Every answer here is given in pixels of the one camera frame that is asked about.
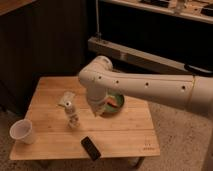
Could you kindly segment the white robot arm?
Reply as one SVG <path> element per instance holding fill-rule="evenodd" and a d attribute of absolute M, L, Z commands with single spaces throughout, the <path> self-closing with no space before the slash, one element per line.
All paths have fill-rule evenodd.
<path fill-rule="evenodd" d="M 109 92 L 213 117 L 213 78 L 193 75 L 114 72 L 106 56 L 97 56 L 78 74 L 95 115 L 104 112 Z"/>

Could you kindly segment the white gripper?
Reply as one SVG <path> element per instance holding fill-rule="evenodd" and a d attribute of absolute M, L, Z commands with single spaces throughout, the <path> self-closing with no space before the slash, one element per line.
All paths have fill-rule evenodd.
<path fill-rule="evenodd" d="M 95 116 L 100 116 L 104 113 L 106 107 L 106 98 L 107 96 L 103 96 L 99 99 L 93 99 L 90 96 L 86 96 L 87 103 L 89 104 Z"/>

